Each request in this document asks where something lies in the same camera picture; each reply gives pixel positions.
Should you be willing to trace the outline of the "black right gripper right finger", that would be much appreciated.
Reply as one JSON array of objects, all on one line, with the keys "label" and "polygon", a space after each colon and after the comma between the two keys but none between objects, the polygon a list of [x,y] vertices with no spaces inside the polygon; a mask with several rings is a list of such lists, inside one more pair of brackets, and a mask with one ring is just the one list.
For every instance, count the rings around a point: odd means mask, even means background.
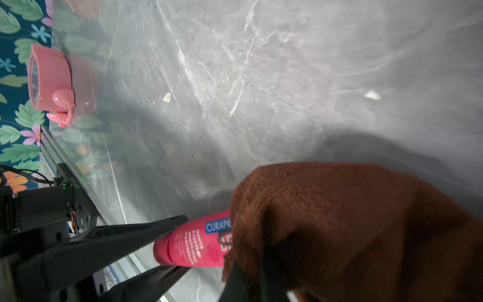
[{"label": "black right gripper right finger", "polygon": [[282,285],[278,261],[273,252],[265,252],[260,268],[260,300],[262,302],[289,302]]}]

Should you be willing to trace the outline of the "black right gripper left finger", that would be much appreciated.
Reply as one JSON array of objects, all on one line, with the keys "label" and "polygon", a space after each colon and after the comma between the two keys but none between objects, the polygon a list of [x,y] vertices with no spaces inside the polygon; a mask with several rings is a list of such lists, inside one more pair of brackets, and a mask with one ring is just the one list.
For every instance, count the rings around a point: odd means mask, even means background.
[{"label": "black right gripper left finger", "polygon": [[240,266],[233,262],[219,302],[250,302],[250,284]]}]

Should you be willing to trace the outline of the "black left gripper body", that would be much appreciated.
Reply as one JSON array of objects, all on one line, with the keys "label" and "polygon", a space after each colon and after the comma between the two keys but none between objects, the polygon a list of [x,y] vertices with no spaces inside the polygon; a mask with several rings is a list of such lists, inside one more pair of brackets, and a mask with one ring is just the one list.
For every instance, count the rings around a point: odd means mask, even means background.
[{"label": "black left gripper body", "polygon": [[93,229],[81,188],[63,184],[14,195],[1,188],[1,301],[22,301],[16,268],[24,260]]}]

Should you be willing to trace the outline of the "red Curaprox toothpaste tube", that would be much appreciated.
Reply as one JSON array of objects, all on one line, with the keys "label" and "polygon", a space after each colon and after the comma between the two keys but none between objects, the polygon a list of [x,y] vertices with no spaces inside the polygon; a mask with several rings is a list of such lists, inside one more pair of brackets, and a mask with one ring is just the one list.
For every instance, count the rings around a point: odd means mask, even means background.
[{"label": "red Curaprox toothpaste tube", "polygon": [[226,210],[189,221],[156,240],[153,256],[161,265],[221,268],[232,246],[230,211]]}]

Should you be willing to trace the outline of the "brown cloth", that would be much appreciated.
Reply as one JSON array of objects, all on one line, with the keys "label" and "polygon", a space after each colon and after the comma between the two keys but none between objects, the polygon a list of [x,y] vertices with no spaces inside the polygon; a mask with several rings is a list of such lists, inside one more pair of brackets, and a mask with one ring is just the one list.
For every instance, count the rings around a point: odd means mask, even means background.
[{"label": "brown cloth", "polygon": [[259,289],[263,254],[302,301],[481,301],[482,221],[432,185],[369,163],[262,166],[231,200],[237,264]]}]

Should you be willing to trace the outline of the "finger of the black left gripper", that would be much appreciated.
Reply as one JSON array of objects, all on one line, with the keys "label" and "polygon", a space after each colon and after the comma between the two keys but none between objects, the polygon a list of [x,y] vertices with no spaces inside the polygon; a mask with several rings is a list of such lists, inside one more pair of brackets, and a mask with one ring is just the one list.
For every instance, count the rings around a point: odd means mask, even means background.
[{"label": "finger of the black left gripper", "polygon": [[105,302],[159,301],[190,268],[158,266],[117,284],[100,297]]},{"label": "finger of the black left gripper", "polygon": [[58,243],[16,268],[20,291],[50,293],[104,269],[188,221],[180,215],[151,223],[97,226]]}]

